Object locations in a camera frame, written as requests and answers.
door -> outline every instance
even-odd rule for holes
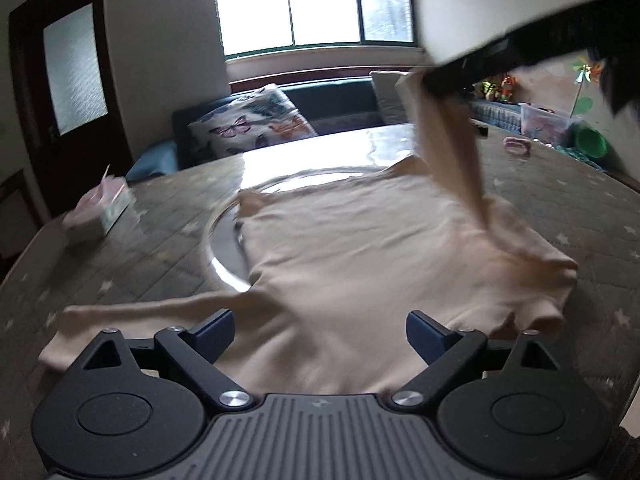
[[[104,0],[28,0],[9,15],[24,140],[52,216],[74,208],[107,165],[132,166],[111,77]]]

window sill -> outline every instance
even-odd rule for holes
[[[229,81],[267,75],[350,66],[416,66],[426,63],[421,47],[345,45],[281,50],[226,62]]]

beige t-shirt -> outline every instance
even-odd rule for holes
[[[555,333],[577,264],[504,200],[482,196],[475,133],[454,101],[400,83],[418,152],[378,174],[240,194],[252,288],[187,300],[66,309],[41,360],[64,368],[103,326],[149,337],[219,308],[236,340],[217,362],[251,392],[388,393],[425,367],[404,323]]]

metal screw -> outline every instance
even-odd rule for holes
[[[394,393],[391,400],[398,406],[417,406],[424,401],[424,396],[420,392],[405,390]]]
[[[241,390],[227,390],[220,394],[220,404],[230,408],[240,408],[251,402],[251,395]]]

butterfly pillow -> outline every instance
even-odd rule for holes
[[[317,134],[276,85],[264,86],[202,116],[189,128],[196,149],[216,158]]]

